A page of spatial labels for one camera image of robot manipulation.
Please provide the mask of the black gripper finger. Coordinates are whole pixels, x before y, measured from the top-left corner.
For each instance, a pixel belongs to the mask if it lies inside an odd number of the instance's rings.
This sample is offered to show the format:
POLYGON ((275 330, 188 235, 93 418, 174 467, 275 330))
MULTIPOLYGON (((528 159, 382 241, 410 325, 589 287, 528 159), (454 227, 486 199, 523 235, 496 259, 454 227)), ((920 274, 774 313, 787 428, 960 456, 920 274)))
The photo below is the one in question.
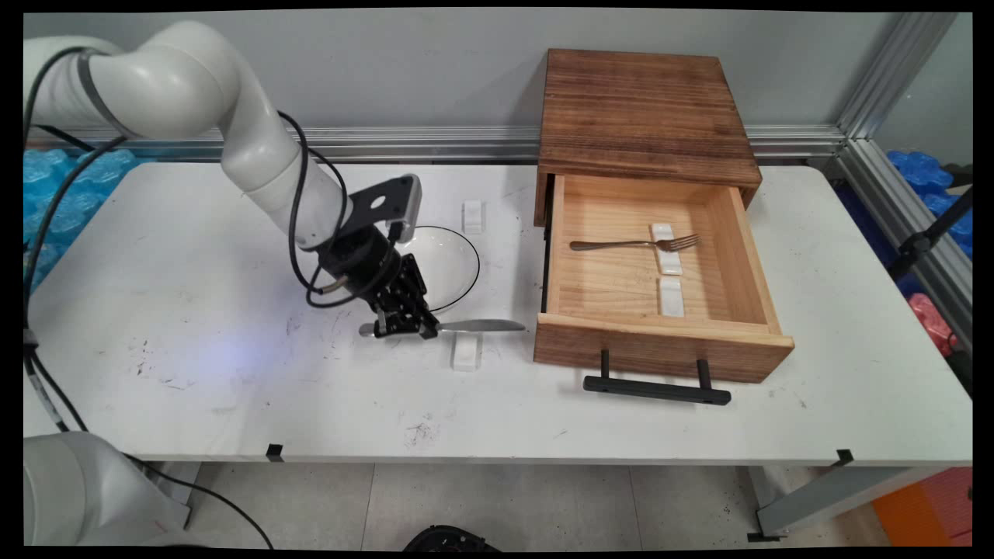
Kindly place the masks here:
POLYGON ((376 339, 404 334, 397 332, 397 314, 400 311, 400 302, 397 301, 397 280, 392 280, 378 290, 374 301, 377 314, 374 328, 376 339))
POLYGON ((422 339, 436 339, 440 323, 426 303, 426 284, 415 256, 402 255, 400 263, 397 275, 397 301, 400 302, 397 332, 419 334, 422 339))

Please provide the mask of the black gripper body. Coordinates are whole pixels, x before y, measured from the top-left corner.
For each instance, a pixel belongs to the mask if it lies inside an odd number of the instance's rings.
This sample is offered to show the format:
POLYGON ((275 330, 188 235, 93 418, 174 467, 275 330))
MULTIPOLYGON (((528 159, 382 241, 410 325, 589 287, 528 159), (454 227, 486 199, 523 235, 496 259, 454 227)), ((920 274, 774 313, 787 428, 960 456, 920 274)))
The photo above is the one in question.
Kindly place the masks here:
POLYGON ((344 289, 362 300, 385 291, 401 270, 395 241, 373 225, 337 236, 317 248, 318 262, 334 279, 345 279, 344 289))

